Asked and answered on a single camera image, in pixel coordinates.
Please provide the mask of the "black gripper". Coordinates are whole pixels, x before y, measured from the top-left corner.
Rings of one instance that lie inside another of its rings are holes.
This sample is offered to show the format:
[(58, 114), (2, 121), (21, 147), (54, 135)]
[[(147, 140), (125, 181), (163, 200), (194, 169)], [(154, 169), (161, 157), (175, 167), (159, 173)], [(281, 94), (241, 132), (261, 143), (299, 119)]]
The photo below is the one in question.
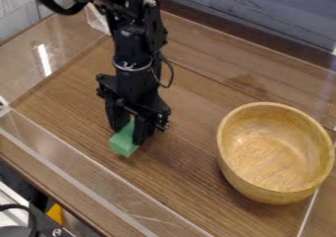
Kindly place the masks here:
[(135, 116), (133, 142), (142, 145), (155, 129), (167, 130), (171, 108), (159, 95), (162, 63), (142, 70), (118, 68), (115, 75), (99, 74), (98, 95), (106, 99), (113, 130), (118, 133)]

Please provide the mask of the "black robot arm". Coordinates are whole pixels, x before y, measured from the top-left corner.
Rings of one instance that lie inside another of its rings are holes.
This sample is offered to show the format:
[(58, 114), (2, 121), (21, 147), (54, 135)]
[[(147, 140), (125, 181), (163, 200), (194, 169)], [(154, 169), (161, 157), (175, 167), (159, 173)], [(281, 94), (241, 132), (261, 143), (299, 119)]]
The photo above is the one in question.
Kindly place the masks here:
[(106, 99), (113, 129), (134, 124), (131, 141), (142, 145), (157, 130), (169, 127), (171, 108), (159, 95), (170, 83), (162, 68), (170, 65), (162, 53), (169, 30), (162, 21), (161, 0), (74, 0), (91, 3), (106, 16), (115, 42), (113, 75), (97, 76), (98, 94)]

